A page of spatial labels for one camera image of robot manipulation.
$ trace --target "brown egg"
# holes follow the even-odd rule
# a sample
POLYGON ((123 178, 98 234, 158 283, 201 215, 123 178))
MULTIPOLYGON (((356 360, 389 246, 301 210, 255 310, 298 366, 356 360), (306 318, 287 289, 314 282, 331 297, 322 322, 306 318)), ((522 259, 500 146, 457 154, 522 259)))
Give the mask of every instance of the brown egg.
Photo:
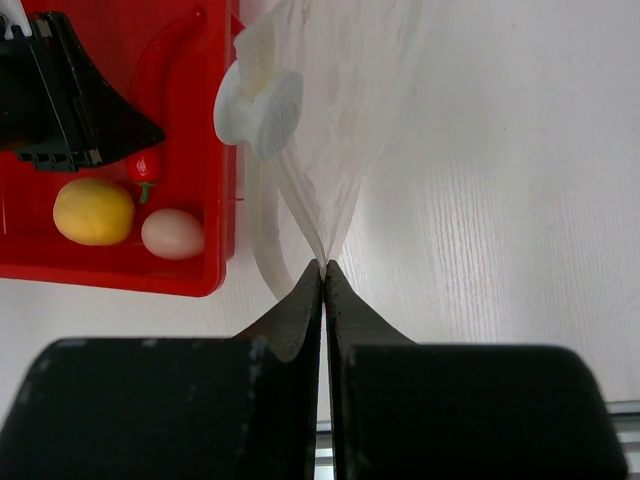
POLYGON ((191 214, 175 208, 153 212, 142 225, 142 243, 156 257, 185 260, 204 250, 204 229, 191 214))

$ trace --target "white table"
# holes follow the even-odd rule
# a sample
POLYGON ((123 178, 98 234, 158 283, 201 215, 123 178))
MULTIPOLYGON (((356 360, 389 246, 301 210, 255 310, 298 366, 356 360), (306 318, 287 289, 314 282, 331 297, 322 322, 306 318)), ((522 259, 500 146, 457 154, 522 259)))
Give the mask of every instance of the white table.
MULTIPOLYGON (((608 400, 639 399, 638 44, 640 2, 452 2, 420 71, 428 112, 405 114, 362 188, 340 259, 356 291, 418 341, 567 345, 608 400)), ((242 208, 237 223, 207 298, 1 280, 0 411, 58 337, 224 337, 258 318, 274 299, 242 208)), ((326 362, 319 405, 327 420, 326 362)))

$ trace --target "yellow fruit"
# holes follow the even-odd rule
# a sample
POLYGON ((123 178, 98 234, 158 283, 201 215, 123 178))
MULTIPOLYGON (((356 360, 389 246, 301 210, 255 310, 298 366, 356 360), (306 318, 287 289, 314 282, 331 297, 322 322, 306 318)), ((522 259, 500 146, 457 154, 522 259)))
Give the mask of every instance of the yellow fruit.
POLYGON ((66 184, 53 205, 62 235, 81 245, 115 245, 131 233, 135 205, 129 193, 108 180, 81 178, 66 184))

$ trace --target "chili pepper stem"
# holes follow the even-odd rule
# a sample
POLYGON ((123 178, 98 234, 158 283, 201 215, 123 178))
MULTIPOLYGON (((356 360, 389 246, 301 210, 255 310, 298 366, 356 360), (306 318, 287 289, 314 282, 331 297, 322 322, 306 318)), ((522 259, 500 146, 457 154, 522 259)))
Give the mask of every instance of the chili pepper stem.
POLYGON ((138 202, 140 204, 147 203, 147 200, 149 200, 149 191, 151 190, 151 187, 155 187, 156 184, 150 182, 139 182, 138 185, 142 188, 142 193, 140 194, 140 200, 138 200, 138 202))

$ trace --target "red tray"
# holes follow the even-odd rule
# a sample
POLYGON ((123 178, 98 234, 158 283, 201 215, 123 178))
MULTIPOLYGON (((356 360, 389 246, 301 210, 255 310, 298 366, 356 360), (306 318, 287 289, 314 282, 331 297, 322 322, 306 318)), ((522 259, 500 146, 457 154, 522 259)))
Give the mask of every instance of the red tray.
POLYGON ((126 97, 140 55, 165 25, 205 9, 206 27, 187 39, 166 81, 167 135, 162 182, 138 208, 134 230, 111 247, 85 247, 66 240, 53 223, 58 190, 79 176, 105 177, 139 190, 123 162, 78 174, 36 172, 12 154, 0 155, 0 277, 204 296, 224 280, 234 251, 235 155, 212 125, 215 95, 232 60, 231 23, 237 0, 24 0, 27 12, 66 13, 102 75, 126 97), (205 252, 168 261, 142 245, 140 227, 151 212, 184 209, 201 218, 205 252))

